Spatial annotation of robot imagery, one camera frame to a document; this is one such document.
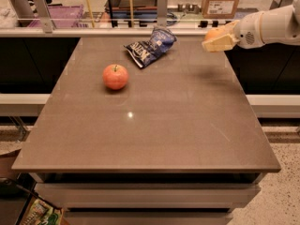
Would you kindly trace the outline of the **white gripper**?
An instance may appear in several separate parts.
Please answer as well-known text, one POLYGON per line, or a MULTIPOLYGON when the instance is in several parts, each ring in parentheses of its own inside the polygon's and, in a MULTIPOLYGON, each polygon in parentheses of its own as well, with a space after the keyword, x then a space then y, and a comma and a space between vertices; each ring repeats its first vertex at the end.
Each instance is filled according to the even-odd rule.
POLYGON ((203 48, 210 53, 231 50, 236 44, 243 49, 260 48, 264 45, 261 38, 261 12, 248 14, 240 21, 225 24, 227 32, 232 34, 219 34, 202 42, 203 48))

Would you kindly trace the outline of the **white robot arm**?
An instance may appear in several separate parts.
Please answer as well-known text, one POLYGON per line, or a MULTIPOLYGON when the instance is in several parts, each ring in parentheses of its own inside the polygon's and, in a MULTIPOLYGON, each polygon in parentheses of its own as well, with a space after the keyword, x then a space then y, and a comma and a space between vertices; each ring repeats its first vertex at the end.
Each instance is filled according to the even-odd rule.
POLYGON ((291 5, 249 14, 238 21, 212 28, 202 42, 207 52, 260 48, 266 44, 300 44, 300 0, 291 5))

